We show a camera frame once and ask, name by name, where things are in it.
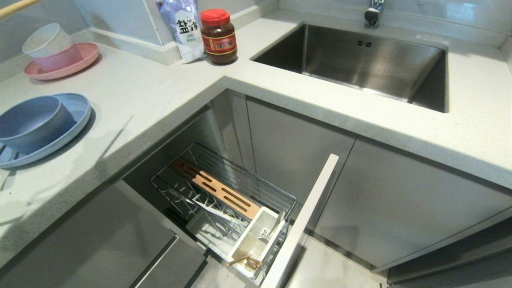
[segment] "sauce jar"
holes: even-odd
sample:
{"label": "sauce jar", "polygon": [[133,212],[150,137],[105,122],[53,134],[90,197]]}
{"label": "sauce jar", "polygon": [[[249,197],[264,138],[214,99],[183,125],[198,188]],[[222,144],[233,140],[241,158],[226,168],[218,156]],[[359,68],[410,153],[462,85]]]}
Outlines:
{"label": "sauce jar", "polygon": [[225,65],[237,59],[237,39],[229,13],[223,9],[201,12],[204,50],[214,64]]}

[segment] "blue bowl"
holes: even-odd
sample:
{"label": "blue bowl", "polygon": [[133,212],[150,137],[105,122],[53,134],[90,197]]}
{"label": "blue bowl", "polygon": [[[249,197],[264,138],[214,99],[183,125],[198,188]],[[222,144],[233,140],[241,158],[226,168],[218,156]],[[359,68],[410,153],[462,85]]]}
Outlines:
{"label": "blue bowl", "polygon": [[0,115],[0,142],[30,154],[61,137],[73,125],[73,116],[57,97],[36,97]]}

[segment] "stainless steel sink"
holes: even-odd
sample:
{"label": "stainless steel sink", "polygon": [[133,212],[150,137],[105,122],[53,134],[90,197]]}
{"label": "stainless steel sink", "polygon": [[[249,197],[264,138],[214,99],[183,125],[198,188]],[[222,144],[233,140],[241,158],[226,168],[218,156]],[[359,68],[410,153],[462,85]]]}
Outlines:
{"label": "stainless steel sink", "polygon": [[253,60],[447,112],[446,53],[439,48],[303,25]]}

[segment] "white cup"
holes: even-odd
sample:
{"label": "white cup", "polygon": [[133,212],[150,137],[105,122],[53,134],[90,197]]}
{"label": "white cup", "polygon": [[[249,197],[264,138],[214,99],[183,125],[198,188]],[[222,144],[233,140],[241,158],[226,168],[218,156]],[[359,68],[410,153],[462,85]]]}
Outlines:
{"label": "white cup", "polygon": [[52,23],[35,31],[25,41],[22,50],[32,58],[42,58],[62,52],[73,45],[73,41],[60,25]]}

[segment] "kitchen counter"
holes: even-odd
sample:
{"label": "kitchen counter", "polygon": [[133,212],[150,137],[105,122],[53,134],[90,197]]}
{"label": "kitchen counter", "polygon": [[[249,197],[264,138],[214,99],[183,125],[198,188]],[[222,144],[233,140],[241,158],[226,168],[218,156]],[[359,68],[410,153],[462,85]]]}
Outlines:
{"label": "kitchen counter", "polygon": [[[302,21],[448,51],[449,112],[444,114],[249,59]],[[511,84],[500,51],[412,30],[287,11],[237,30],[239,59],[166,66],[105,45],[93,67],[39,82],[19,74],[0,83],[0,113],[25,99],[85,95],[94,109],[86,133],[35,165],[2,171],[0,266],[89,192],[225,89],[382,141],[512,188]]]}

